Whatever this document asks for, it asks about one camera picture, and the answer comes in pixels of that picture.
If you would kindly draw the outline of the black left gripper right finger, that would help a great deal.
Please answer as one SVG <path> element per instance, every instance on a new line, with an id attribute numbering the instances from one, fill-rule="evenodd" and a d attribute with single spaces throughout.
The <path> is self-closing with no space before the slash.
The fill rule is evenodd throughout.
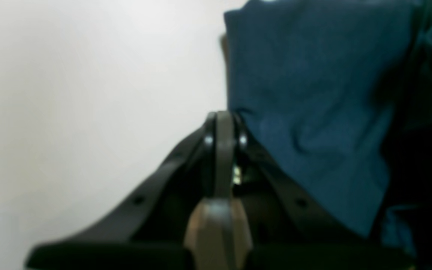
<path id="1" fill-rule="evenodd" d="M 233 115 L 241 182 L 233 196 L 249 236 L 244 270 L 413 270 L 402 250 L 374 244 L 350 231 L 293 182 Z"/>

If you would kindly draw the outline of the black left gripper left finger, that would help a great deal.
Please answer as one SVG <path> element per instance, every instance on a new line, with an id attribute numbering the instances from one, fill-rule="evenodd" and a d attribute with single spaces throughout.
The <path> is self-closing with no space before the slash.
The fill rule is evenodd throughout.
<path id="1" fill-rule="evenodd" d="M 30 270 L 233 270 L 233 115 L 211 112 L 110 213 L 35 247 Z"/>

